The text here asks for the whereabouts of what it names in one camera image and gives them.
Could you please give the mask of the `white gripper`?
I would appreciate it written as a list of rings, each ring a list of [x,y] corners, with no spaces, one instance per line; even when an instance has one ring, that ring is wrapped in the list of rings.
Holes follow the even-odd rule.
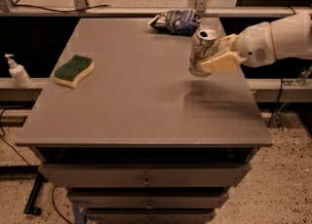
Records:
[[[212,74],[235,70],[242,63],[256,68],[276,61],[269,22],[249,26],[239,35],[231,34],[220,38],[218,48],[227,52],[200,61],[198,68],[201,71]]]

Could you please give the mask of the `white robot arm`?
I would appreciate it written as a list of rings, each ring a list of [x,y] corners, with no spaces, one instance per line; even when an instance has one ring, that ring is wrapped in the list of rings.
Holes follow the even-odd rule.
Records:
[[[277,60],[296,57],[312,59],[312,26],[309,13],[262,22],[220,39],[218,51],[202,59],[197,67],[204,73],[231,71],[241,64],[256,68]]]

